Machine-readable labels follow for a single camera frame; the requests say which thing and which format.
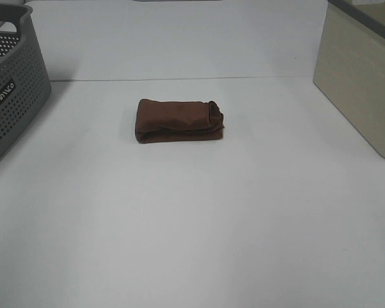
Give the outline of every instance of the gray plastic basket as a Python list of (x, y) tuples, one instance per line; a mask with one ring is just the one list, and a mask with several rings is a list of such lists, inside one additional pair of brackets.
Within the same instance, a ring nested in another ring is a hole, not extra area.
[(31, 21), (32, 8), (0, 4), (0, 21), (17, 32), (0, 31), (0, 157), (47, 101), (51, 86)]

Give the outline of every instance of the folded brown cloth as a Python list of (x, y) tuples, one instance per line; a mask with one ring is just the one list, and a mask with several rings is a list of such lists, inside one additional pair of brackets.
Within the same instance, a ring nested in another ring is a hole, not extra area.
[(214, 140), (223, 137), (224, 115), (215, 102), (140, 100), (135, 138), (140, 143)]

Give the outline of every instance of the basket logo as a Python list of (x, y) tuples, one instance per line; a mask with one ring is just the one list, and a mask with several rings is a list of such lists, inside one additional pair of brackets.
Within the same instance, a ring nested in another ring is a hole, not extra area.
[(6, 98), (15, 90), (15, 82), (12, 79), (10, 79), (6, 85), (0, 89), (0, 105), (4, 103)]

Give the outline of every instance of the white table surface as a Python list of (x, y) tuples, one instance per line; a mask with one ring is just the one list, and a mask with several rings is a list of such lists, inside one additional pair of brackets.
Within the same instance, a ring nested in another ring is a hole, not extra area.
[(327, 0), (28, 5), (52, 80), (152, 80), (312, 76)]
[[(220, 141), (137, 144), (141, 98)], [(0, 308), (385, 307), (385, 160), (309, 78), (54, 83), (0, 162)]]

